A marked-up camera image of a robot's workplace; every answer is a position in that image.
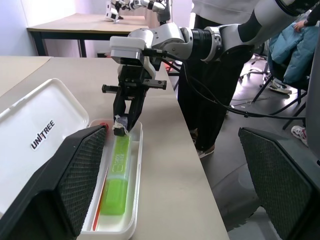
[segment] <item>green marker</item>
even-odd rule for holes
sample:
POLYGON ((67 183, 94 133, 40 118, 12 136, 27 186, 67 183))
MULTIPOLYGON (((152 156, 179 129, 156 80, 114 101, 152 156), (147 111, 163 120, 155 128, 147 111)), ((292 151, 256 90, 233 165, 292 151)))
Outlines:
POLYGON ((131 163, 131 136, 116 136, 112 163, 106 176, 100 213, 123 215, 126 210, 128 180, 131 163))

